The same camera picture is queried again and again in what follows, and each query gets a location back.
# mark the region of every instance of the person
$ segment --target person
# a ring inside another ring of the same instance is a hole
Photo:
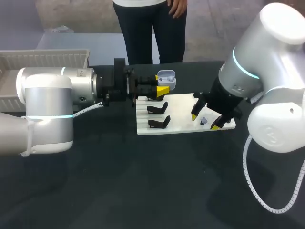
[[[187,0],[113,0],[129,64],[153,63],[152,27],[160,63],[182,62]]]

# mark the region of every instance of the white spiral cable wrap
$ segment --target white spiral cable wrap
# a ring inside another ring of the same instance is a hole
[[[76,118],[77,116],[80,116],[80,115],[82,115],[82,114],[84,114],[84,113],[86,113],[86,112],[88,112],[88,111],[91,111],[91,110],[94,110],[94,109],[96,109],[96,108],[100,108],[100,107],[103,107],[103,106],[104,106],[104,105],[103,105],[103,102],[100,102],[100,103],[98,103],[98,104],[94,104],[94,105],[92,105],[92,106],[89,106],[89,107],[87,107],[87,108],[85,108],[85,109],[83,109],[83,110],[81,110],[81,111],[75,113],[75,114],[73,115],[73,118]]]
[[[304,160],[304,162],[302,164],[301,171],[300,171],[299,177],[298,177],[297,182],[296,182],[294,193],[293,193],[290,201],[288,202],[288,204],[284,208],[282,208],[282,209],[271,208],[259,197],[259,195],[257,194],[256,190],[254,189],[254,187],[252,185],[252,182],[250,180],[250,177],[249,177],[248,168],[247,168],[247,153],[248,153],[248,148],[249,148],[249,145],[251,143],[251,140],[252,140],[252,137],[249,135],[248,139],[247,139],[247,141],[246,141],[246,143],[244,145],[244,152],[243,152],[244,175],[245,175],[245,178],[246,178],[247,183],[249,185],[249,188],[251,189],[253,195],[258,200],[258,202],[265,209],[267,209],[268,211],[270,211],[272,213],[275,213],[275,214],[285,213],[285,212],[287,212],[293,206],[293,204],[296,201],[296,198],[297,198],[297,195],[299,193],[299,190],[300,190],[300,187],[301,187],[301,184],[302,184],[302,180],[303,180],[303,177],[304,177],[304,174],[305,174],[305,160]]]

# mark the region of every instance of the dark table surface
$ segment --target dark table surface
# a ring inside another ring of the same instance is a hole
[[[176,71],[176,94],[209,90],[221,62],[139,65],[141,75]],[[97,72],[107,67],[96,67]],[[235,130],[137,136],[130,103],[74,120],[73,147],[54,155],[0,158],[0,228],[305,228],[305,193],[286,214],[264,210],[244,178],[244,117]],[[249,173],[274,208],[289,200],[304,150],[268,152],[252,143]]]

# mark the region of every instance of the white board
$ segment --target white board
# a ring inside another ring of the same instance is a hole
[[[193,93],[166,95],[161,102],[155,100],[148,101],[147,97],[139,97],[136,101],[138,135],[167,135],[214,131],[210,129],[211,125],[220,115],[207,107],[201,110],[194,122],[192,121],[191,111],[197,100],[193,97]],[[162,108],[165,102],[168,102],[168,107],[164,114],[148,114],[147,106]],[[149,127],[148,120],[152,119],[163,122],[168,115],[171,117],[171,121],[165,129]],[[208,123],[200,125],[200,120],[203,117],[207,119]],[[219,130],[230,130],[235,127],[235,120],[232,119],[230,123],[226,123]]]

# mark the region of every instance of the floor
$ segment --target floor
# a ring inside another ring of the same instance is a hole
[[[189,0],[184,61],[225,60],[265,0]],[[112,0],[36,0],[45,29],[120,33]]]

